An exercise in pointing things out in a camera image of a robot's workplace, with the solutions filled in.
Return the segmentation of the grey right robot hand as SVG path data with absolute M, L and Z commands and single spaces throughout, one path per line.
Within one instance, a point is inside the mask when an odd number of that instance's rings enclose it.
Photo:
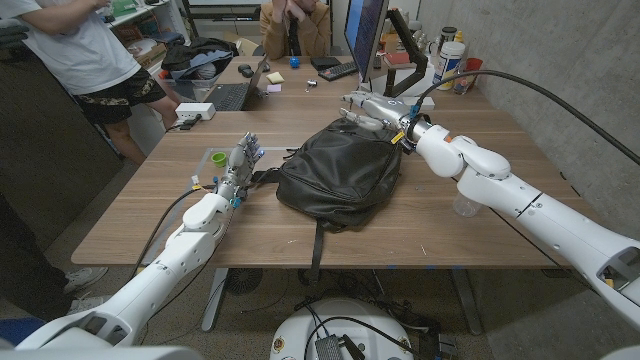
M 413 118 L 410 115 L 410 108 L 395 98 L 373 92 L 352 91 L 343 95 L 342 100 L 365 111 L 365 115 L 358 115 L 341 108 L 340 114 L 367 130 L 388 128 L 402 131 L 411 142 L 417 143 L 432 127 L 425 117 Z

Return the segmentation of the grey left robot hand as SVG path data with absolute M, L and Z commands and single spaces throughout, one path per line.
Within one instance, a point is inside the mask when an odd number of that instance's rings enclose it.
M 216 193 L 236 206 L 237 199 L 244 200 L 251 183 L 256 162 L 264 155 L 257 135 L 247 132 L 232 149 L 225 172 L 217 185 Z

